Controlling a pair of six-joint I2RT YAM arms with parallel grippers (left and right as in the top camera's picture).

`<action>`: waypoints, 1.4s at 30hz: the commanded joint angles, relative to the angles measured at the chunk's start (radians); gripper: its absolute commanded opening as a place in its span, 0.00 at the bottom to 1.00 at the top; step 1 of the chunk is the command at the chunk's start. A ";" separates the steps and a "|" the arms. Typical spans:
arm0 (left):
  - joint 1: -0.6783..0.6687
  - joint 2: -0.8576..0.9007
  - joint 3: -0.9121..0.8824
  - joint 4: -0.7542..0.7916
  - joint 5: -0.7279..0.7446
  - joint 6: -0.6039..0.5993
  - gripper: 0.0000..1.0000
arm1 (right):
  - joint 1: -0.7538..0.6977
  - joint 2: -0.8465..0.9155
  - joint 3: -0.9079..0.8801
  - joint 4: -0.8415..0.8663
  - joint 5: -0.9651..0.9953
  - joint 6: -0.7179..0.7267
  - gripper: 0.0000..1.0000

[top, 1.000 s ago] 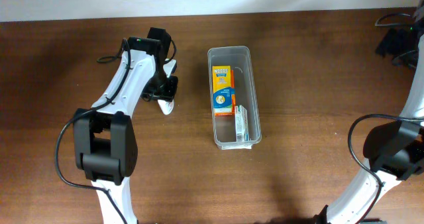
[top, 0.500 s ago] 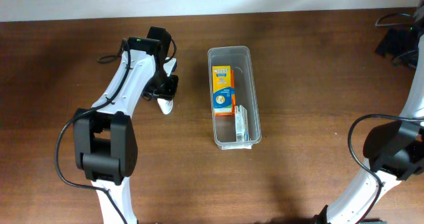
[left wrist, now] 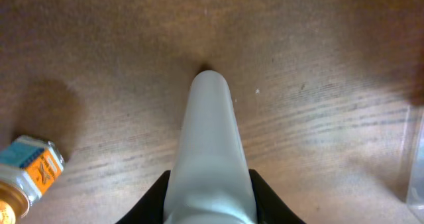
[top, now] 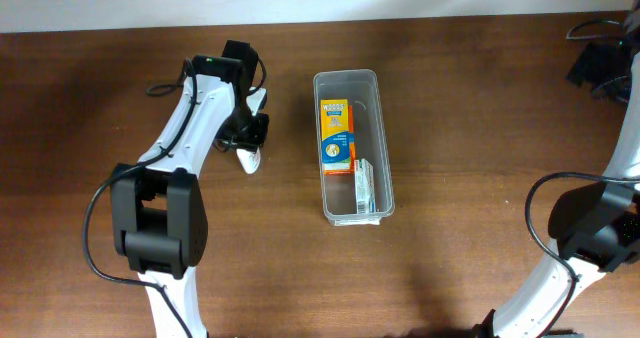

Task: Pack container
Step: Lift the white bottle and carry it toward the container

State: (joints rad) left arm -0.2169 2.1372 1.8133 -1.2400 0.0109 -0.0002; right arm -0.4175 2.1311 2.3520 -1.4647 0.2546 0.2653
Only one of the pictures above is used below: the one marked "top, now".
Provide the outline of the orange medicine box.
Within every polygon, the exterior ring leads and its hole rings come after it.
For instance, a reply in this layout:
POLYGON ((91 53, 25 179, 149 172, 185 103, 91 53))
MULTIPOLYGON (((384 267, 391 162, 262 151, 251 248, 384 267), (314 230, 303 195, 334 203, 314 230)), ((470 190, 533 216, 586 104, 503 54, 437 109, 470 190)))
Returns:
POLYGON ((349 149, 350 149, 350 173, 354 172, 354 166, 356 162, 356 144, 355 144, 355 135, 354 135, 354 116, 353 116, 353 106, 348 106, 348 117, 349 117, 349 149))

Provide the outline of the yellow blue Woods box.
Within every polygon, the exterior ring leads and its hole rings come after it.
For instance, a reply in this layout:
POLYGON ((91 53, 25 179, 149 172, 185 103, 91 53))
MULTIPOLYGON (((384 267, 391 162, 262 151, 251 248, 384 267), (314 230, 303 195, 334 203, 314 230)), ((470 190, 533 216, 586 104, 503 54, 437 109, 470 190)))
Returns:
POLYGON ((321 101, 321 162, 325 175, 350 174, 348 106, 347 99, 321 101))

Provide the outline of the white spray bottle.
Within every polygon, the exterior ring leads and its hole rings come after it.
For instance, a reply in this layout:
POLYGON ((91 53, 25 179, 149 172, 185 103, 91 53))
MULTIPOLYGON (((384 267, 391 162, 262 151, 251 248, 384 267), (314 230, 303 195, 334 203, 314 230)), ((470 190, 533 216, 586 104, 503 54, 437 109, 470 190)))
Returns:
POLYGON ((254 174, 261 162, 260 149, 250 151, 246 149, 237 149, 236 155, 246 174, 254 174))

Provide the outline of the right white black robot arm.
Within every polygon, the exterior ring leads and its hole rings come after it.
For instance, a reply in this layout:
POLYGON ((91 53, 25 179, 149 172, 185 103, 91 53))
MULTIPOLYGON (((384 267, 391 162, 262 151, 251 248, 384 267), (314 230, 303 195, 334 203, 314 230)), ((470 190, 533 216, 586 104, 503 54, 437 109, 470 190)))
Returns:
POLYGON ((533 226, 531 204, 545 183, 536 181, 525 201, 529 234, 544 253, 518 292, 475 325, 474 337, 549 337, 566 308, 591 284, 639 259, 639 6, 619 24, 622 35, 584 37, 586 47, 567 78, 588 81, 593 94, 621 102, 625 117, 612 158, 601 175, 573 173, 584 186, 562 194, 544 243, 533 226))

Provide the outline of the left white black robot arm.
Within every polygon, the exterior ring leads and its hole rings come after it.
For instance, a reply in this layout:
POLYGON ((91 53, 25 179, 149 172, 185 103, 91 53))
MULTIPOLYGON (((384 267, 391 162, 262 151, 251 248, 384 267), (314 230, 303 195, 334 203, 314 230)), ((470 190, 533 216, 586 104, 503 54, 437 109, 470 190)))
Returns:
POLYGON ((269 117, 267 92, 253 80, 265 70, 250 44, 234 40, 218 57, 186 60, 175 84, 182 94, 162 133, 110 178, 115 250, 146 289, 159 337, 208 334, 196 283, 208 239, 199 175, 212 148, 235 151, 248 174, 259 167, 269 117))

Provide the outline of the white Panadol box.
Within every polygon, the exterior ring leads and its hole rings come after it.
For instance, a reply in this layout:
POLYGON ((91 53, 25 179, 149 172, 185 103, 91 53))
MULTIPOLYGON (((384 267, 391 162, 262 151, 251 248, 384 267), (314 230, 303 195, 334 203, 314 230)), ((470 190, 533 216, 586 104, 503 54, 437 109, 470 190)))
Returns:
POLYGON ((373 166, 364 158, 354 162, 354 187, 357 214, 376 212, 373 166))

